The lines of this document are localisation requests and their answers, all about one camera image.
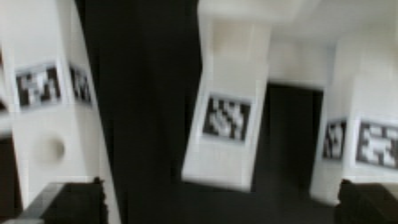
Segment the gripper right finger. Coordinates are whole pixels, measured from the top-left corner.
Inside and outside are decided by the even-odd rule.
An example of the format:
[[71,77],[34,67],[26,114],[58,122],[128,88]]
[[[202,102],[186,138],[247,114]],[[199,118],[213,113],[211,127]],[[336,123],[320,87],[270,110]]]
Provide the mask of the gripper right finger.
[[398,224],[398,183],[341,181],[334,224]]

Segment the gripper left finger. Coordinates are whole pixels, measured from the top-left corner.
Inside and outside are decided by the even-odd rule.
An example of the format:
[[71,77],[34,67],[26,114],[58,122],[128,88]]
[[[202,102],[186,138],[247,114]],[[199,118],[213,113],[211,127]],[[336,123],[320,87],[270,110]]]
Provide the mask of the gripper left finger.
[[103,180],[50,183],[18,216],[18,224],[108,224]]

